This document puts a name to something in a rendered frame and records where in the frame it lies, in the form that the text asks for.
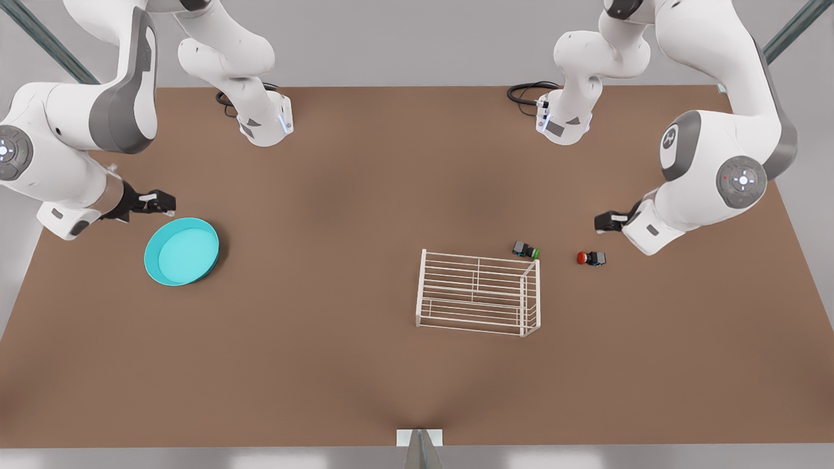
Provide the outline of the turquoise plate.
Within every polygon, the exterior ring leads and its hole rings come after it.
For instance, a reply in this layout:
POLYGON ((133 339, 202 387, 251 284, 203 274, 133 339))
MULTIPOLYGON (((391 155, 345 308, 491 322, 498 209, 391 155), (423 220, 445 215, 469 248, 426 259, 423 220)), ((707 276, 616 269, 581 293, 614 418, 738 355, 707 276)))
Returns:
POLYGON ((215 228, 199 218, 173 220, 156 231, 144 252, 146 273, 158 284, 187 285, 205 277, 220 257, 215 228))

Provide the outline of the silver frame post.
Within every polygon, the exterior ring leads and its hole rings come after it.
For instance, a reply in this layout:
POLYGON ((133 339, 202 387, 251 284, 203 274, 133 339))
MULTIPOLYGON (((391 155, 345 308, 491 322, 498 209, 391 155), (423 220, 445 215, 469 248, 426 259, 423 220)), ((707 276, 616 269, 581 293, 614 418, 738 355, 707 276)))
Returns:
POLYGON ((404 469, 444 469, 436 451, 443 446, 441 429, 398 429, 396 446, 407 448, 404 469))
POLYGON ((793 44, 832 4, 834 0, 808 0, 762 48, 768 65, 793 44))
POLYGON ((48 56, 82 84, 99 84, 68 48, 23 4, 22 0, 0 0, 0 9, 12 18, 48 56))

